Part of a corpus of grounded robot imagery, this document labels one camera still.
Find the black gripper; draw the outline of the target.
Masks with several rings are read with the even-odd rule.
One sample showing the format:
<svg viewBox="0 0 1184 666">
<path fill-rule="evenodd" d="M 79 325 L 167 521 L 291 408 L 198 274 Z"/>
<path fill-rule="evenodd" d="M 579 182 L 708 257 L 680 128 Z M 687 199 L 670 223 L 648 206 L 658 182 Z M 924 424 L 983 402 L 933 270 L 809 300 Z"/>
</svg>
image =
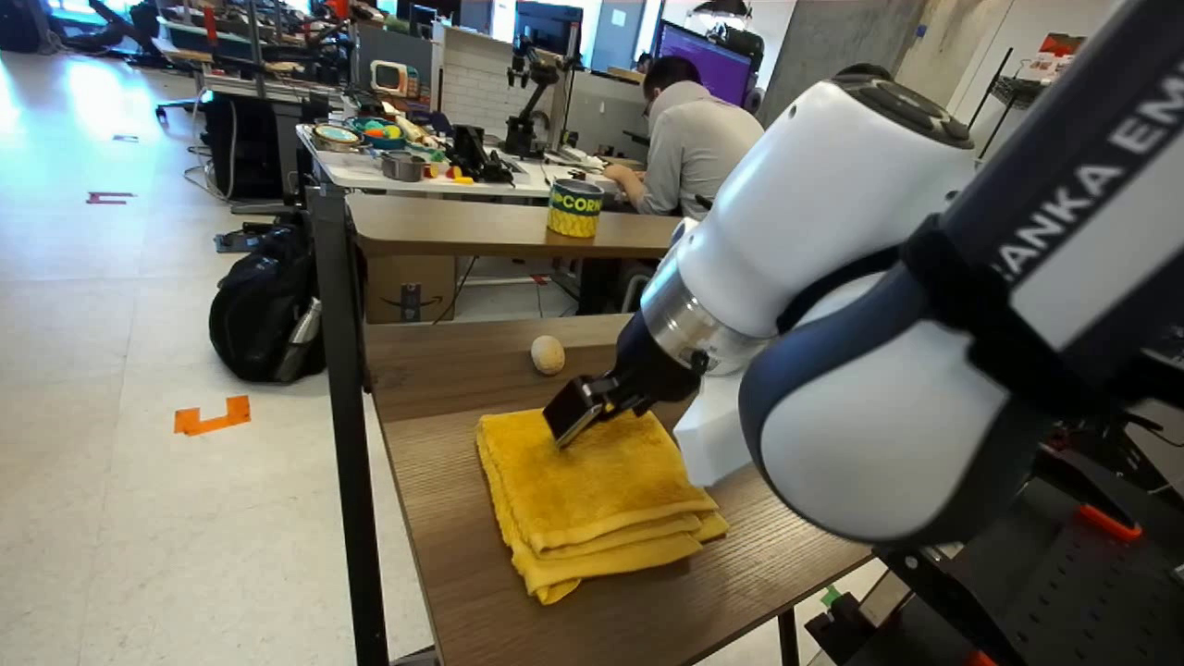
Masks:
<svg viewBox="0 0 1184 666">
<path fill-rule="evenodd" d="M 559 448 L 570 448 L 590 424 L 618 412 L 653 412 L 656 402 L 687 399 L 701 373 L 673 364 L 653 338 L 648 321 L 634 316 L 618 333 L 618 359 L 610 376 L 573 376 L 543 408 L 543 421 Z"/>
</svg>

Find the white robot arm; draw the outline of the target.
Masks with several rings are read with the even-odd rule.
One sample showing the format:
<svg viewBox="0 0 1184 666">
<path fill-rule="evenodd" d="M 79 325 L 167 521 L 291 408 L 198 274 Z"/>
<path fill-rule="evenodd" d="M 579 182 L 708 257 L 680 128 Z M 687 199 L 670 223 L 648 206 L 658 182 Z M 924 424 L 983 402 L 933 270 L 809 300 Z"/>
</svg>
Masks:
<svg viewBox="0 0 1184 666">
<path fill-rule="evenodd" d="M 1182 397 L 1184 0 L 1125 0 L 991 154 L 888 78 L 791 100 L 686 228 L 584 431 L 708 373 L 772 497 L 862 545 L 962 539 L 1056 421 Z"/>
</svg>

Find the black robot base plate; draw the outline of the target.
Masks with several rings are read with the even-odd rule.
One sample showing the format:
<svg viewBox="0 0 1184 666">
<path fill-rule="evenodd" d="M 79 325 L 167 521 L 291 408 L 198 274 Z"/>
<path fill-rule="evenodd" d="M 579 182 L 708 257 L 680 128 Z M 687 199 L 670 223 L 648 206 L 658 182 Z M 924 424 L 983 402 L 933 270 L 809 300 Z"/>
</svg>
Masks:
<svg viewBox="0 0 1184 666">
<path fill-rule="evenodd" d="M 1129 547 L 1034 484 L 956 560 L 888 555 L 888 603 L 841 595 L 807 622 L 838 666 L 1184 666 L 1184 513 L 1117 492 Z"/>
</svg>

